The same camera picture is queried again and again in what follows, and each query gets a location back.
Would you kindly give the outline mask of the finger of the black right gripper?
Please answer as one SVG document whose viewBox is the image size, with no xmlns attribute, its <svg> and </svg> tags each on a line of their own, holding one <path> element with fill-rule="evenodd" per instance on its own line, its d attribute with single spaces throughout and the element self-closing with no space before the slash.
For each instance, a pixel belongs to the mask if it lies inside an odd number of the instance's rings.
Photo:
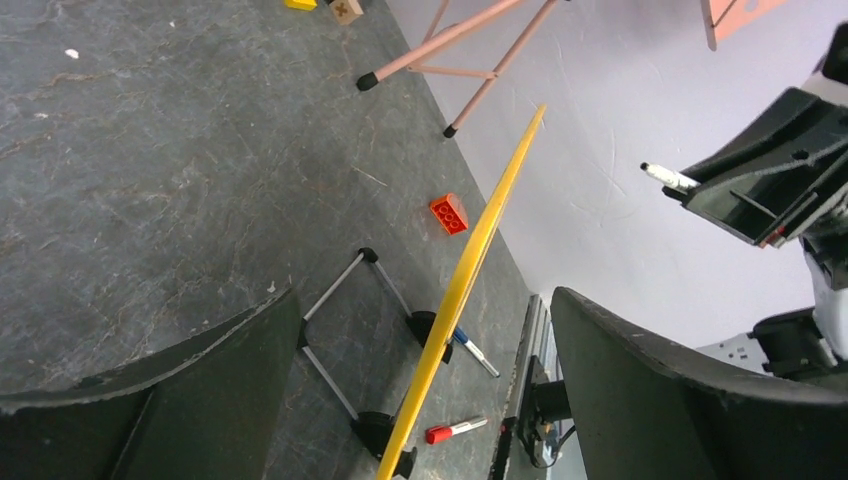
<svg viewBox="0 0 848 480">
<path fill-rule="evenodd" d="M 753 246 L 780 246 L 825 220 L 847 192 L 847 167 L 800 165 L 663 193 Z"/>
<path fill-rule="evenodd" d="M 684 199 L 735 189 L 751 199 L 847 195 L 847 106 L 789 88 L 712 156 L 682 170 L 696 185 Z"/>
</svg>

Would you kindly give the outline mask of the orange framed whiteboard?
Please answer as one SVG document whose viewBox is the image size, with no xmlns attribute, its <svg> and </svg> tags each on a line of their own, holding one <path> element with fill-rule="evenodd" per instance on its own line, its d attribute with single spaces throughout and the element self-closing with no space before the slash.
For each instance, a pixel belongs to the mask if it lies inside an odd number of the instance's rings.
<svg viewBox="0 0 848 480">
<path fill-rule="evenodd" d="M 460 256 L 436 312 L 433 327 L 425 343 L 407 394 L 401 403 L 395 426 L 377 469 L 377 480 L 390 480 L 395 476 L 395 468 L 399 465 L 400 455 L 415 426 L 438 371 L 448 340 L 452 337 L 462 316 L 486 254 L 497 233 L 514 185 L 524 166 L 528 151 L 543 123 L 546 110 L 545 104 L 537 108 Z"/>
</svg>

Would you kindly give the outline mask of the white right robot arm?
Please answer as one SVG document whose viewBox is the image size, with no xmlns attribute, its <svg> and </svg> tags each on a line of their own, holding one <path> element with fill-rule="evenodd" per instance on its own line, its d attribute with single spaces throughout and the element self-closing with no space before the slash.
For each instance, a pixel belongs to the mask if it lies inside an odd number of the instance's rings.
<svg viewBox="0 0 848 480">
<path fill-rule="evenodd" d="M 682 171 L 651 165 L 664 194 L 759 248 L 798 242 L 814 303 L 710 347 L 791 380 L 847 369 L 847 28 L 799 88 L 785 90 L 713 156 Z"/>
</svg>

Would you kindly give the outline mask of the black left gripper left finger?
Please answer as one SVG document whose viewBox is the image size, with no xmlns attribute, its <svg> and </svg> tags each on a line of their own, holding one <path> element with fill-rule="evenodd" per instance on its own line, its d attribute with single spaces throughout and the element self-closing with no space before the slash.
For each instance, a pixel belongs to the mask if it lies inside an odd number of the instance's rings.
<svg viewBox="0 0 848 480">
<path fill-rule="evenodd" d="M 301 328 L 285 291 L 64 390 L 1 398 L 5 479 L 260 479 Z"/>
</svg>

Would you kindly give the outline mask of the black whiteboard marker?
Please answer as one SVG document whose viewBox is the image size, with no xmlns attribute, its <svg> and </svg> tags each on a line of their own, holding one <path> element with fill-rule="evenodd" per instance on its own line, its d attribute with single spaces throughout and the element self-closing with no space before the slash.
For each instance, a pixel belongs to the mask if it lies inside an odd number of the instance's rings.
<svg viewBox="0 0 848 480">
<path fill-rule="evenodd" d="M 687 193 L 700 186 L 698 181 L 655 163 L 643 162 L 640 164 L 640 169 L 664 187 L 676 192 Z"/>
</svg>

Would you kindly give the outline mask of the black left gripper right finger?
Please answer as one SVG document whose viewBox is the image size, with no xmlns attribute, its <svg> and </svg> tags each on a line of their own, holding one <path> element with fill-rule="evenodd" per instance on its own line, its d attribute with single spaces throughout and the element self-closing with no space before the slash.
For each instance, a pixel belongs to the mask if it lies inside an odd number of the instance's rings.
<svg viewBox="0 0 848 480">
<path fill-rule="evenodd" d="M 551 320 L 591 479 L 843 479 L 847 396 L 754 373 L 559 287 Z"/>
</svg>

